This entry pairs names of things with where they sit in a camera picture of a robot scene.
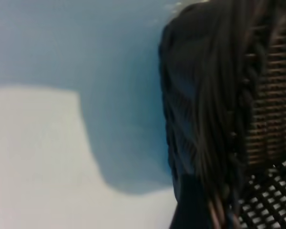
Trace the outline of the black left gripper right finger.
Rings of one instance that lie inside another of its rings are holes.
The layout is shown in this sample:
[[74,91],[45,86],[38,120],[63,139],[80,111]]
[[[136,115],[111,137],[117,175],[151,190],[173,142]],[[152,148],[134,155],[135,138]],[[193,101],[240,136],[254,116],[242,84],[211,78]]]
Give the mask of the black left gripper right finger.
[[240,228],[238,215],[239,215],[238,195],[234,189],[230,189],[227,198],[225,199],[226,229]]

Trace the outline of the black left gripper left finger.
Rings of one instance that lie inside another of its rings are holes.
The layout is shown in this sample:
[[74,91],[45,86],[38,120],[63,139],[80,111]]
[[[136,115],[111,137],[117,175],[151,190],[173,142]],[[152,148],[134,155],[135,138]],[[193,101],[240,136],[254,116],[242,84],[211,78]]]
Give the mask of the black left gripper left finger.
[[214,228],[203,187],[195,176],[181,176],[181,189],[173,216],[173,228]]

